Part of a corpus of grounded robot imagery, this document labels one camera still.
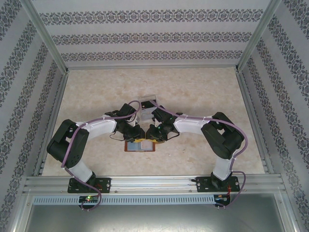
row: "metal profile rail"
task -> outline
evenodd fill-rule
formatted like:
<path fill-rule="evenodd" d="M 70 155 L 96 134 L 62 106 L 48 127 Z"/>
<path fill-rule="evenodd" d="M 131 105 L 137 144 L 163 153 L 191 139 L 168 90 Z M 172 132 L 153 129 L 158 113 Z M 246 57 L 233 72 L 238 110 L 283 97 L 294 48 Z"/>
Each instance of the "metal profile rail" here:
<path fill-rule="evenodd" d="M 191 181 L 191 179 L 195 179 L 197 176 L 199 175 L 109 176 L 109 178 L 112 179 L 111 191 L 104 195 L 218 194 L 218 192 L 198 193 L 196 184 Z M 243 182 L 243 176 L 237 175 L 237 177 L 239 178 L 239 184 L 241 185 Z M 70 178 L 71 177 L 69 176 L 27 177 L 23 189 L 23 195 L 74 195 L 67 193 Z M 278 192 L 286 192 L 280 174 L 249 174 L 247 175 L 246 185 L 242 193 Z"/>

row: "black mounting bracket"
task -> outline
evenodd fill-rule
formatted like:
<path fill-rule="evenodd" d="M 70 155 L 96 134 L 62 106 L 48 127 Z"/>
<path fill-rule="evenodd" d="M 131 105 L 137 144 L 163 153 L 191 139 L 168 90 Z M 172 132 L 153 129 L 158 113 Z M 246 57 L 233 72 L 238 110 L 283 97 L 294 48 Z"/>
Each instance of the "black mounting bracket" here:
<path fill-rule="evenodd" d="M 225 184 L 220 189 L 212 184 L 212 180 L 211 176 L 198 176 L 192 181 L 197 184 L 197 192 L 228 192 L 228 188 L 230 188 L 230 192 L 240 191 L 237 176 L 230 176 L 224 181 Z"/>
<path fill-rule="evenodd" d="M 93 187 L 97 188 L 101 193 L 110 193 L 111 189 L 110 178 L 95 178 L 94 183 L 91 184 Z M 92 188 L 81 184 L 76 179 L 71 178 L 68 186 L 68 193 L 97 193 Z"/>

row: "floor surface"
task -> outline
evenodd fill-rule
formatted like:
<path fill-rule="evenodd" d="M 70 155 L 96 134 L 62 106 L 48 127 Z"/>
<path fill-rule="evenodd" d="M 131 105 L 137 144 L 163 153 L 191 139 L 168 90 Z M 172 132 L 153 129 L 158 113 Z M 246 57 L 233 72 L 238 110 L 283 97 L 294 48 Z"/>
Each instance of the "floor surface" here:
<path fill-rule="evenodd" d="M 225 113 L 249 138 L 247 150 L 238 156 L 233 169 L 264 173 L 233 68 L 70 71 L 56 129 L 65 119 L 88 121 L 151 94 L 174 112 L 191 116 Z M 125 152 L 124 142 L 105 134 L 87 143 L 83 160 L 96 175 L 210 174 L 216 160 L 206 139 L 197 134 L 182 133 L 155 149 Z M 67 175 L 60 165 L 48 155 L 43 175 Z"/>

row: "beige marble floor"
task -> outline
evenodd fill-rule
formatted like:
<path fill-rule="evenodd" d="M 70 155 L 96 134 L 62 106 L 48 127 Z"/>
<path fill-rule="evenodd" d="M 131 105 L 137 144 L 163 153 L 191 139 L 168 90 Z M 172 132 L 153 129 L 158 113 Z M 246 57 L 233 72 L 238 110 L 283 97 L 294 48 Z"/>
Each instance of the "beige marble floor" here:
<path fill-rule="evenodd" d="M 149 94 L 174 112 L 192 116 L 224 112 L 249 138 L 248 149 L 237 158 L 234 170 L 264 173 L 233 68 L 71 71 L 56 129 L 67 118 L 87 121 Z M 124 142 L 105 134 L 89 141 L 83 155 L 97 175 L 210 174 L 215 158 L 206 139 L 191 133 L 157 145 L 155 152 L 124 152 Z M 67 174 L 48 155 L 43 175 Z"/>

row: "patterned wallpaper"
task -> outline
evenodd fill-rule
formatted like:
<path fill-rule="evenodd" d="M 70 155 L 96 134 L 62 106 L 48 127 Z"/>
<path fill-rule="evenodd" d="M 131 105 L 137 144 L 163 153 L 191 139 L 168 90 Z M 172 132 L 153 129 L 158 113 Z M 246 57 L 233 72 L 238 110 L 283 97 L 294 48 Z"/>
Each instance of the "patterned wallpaper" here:
<path fill-rule="evenodd" d="M 236 65 L 269 0 L 34 0 L 66 65 Z"/>
<path fill-rule="evenodd" d="M 0 0 L 0 232 L 33 174 L 62 80 L 18 0 Z"/>
<path fill-rule="evenodd" d="M 309 231 L 308 18 L 306 1 L 282 1 L 242 72 L 301 231 Z"/>

